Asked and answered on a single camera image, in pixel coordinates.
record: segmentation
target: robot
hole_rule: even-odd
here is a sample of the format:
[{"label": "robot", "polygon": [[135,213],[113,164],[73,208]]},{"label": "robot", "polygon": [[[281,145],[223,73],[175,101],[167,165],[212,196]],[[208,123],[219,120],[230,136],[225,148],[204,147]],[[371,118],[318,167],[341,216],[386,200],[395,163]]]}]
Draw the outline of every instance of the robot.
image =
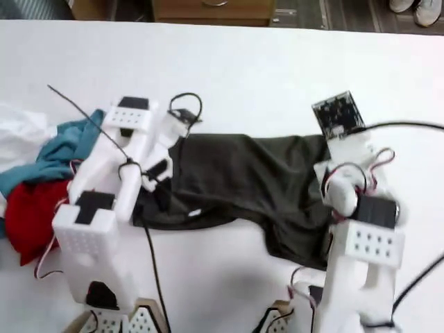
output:
[{"label": "robot", "polygon": [[[365,330],[382,332],[385,328],[378,325],[391,319],[395,275],[402,263],[404,235],[396,227],[406,219],[379,169],[394,153],[375,150],[367,133],[356,133],[365,125],[349,92],[313,109],[331,155],[314,168],[323,202],[333,209],[338,223],[331,229],[322,300],[314,320],[307,325],[307,317],[298,315],[295,298],[287,332],[341,333],[342,319],[351,314],[360,316]],[[61,205],[53,219],[70,291],[76,302],[92,310],[80,332],[167,331],[145,308],[132,316],[137,292],[125,258],[119,255],[119,226],[130,223],[141,187],[154,191],[172,177],[168,149],[187,135],[199,115],[172,110],[171,104],[164,111],[148,99],[129,96],[107,113],[91,155],[68,188],[70,204]],[[384,153],[389,159],[381,161]],[[109,174],[120,179],[115,194],[97,188]],[[358,262],[368,263],[368,273],[364,287],[355,288],[349,281]],[[300,287],[299,294],[307,288],[301,283],[292,287]],[[147,317],[146,325],[132,330],[133,318]]]}]

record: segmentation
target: white shoe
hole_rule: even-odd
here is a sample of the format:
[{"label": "white shoe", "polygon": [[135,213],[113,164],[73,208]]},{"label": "white shoe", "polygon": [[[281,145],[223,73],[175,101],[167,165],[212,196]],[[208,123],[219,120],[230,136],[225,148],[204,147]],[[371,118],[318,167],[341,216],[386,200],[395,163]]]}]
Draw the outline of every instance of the white shoe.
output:
[{"label": "white shoe", "polygon": [[441,16],[443,0],[421,0],[415,12],[415,22],[428,27],[438,21]]},{"label": "white shoe", "polygon": [[393,12],[404,12],[413,5],[415,0],[390,0],[390,9]]}]

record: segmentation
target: white table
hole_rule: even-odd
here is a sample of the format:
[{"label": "white table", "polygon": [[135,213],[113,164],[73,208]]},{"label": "white table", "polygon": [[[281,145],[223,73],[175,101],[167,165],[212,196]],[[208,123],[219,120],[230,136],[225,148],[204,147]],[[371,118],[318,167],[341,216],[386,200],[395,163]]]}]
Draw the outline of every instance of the white table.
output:
[{"label": "white table", "polygon": [[[50,83],[89,111],[133,94],[161,105],[197,92],[204,123],[195,131],[256,137],[319,133],[310,105],[350,89],[366,123],[419,119],[444,123],[444,38],[273,28],[104,22],[0,22],[0,101],[79,118]],[[396,150],[388,180],[410,210],[398,290],[444,250],[441,211],[443,133],[373,133]],[[141,296],[157,297],[142,229],[129,228]],[[186,232],[153,232],[174,333],[251,332],[264,310],[285,299],[295,266],[270,257],[248,221]],[[47,262],[58,267],[58,254]],[[62,276],[34,281],[32,266],[0,241],[0,328],[60,332],[81,311]],[[404,332],[439,332],[444,267],[399,308]]]}]

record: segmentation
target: floor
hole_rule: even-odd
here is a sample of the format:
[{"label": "floor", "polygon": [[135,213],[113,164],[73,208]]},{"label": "floor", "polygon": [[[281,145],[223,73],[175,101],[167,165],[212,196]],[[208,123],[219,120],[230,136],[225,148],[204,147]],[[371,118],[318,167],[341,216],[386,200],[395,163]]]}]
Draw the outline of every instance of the floor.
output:
[{"label": "floor", "polygon": [[272,26],[378,33],[444,35],[444,17],[421,28],[411,10],[394,14],[389,0],[277,0]]},{"label": "floor", "polygon": [[[444,35],[444,15],[431,27],[421,28],[411,10],[394,14],[389,0],[276,0],[271,26],[378,33]],[[107,19],[107,0],[75,0],[78,19]],[[117,21],[151,21],[149,0],[120,0],[114,13]]]}]

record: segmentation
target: black circuit board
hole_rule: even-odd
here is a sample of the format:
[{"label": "black circuit board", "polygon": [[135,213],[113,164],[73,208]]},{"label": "black circuit board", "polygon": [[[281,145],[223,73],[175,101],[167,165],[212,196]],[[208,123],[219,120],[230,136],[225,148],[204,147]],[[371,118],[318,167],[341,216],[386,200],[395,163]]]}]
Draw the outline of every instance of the black circuit board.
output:
[{"label": "black circuit board", "polygon": [[344,92],[312,106],[325,139],[346,137],[356,127],[365,128],[350,92]]}]

